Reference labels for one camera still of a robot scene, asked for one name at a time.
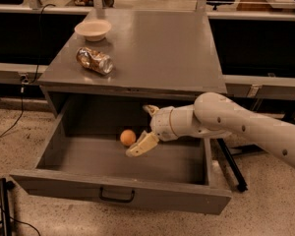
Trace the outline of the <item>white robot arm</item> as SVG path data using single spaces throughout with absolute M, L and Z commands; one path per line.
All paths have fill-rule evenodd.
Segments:
M 295 169 L 295 125 L 252 112 L 221 94 L 206 92 L 191 105 L 146 105 L 144 110 L 151 117 L 151 131 L 142 132 L 126 150 L 131 157 L 181 137 L 219 139 L 236 134 Z

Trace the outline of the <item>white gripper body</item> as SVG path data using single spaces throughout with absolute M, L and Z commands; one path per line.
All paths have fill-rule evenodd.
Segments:
M 156 110 L 151 117 L 151 130 L 160 140 L 164 142 L 174 141 L 178 139 L 171 127 L 170 117 L 172 111 L 172 106 L 160 108 Z

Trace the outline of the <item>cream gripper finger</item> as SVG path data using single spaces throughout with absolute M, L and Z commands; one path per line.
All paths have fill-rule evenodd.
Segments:
M 154 132 L 143 131 L 137 141 L 126 150 L 126 155 L 136 157 L 143 155 L 158 145 L 159 138 Z
M 153 117 L 159 111 L 159 108 L 155 105 L 147 104 L 143 106 L 143 110 L 148 113 L 150 117 Z

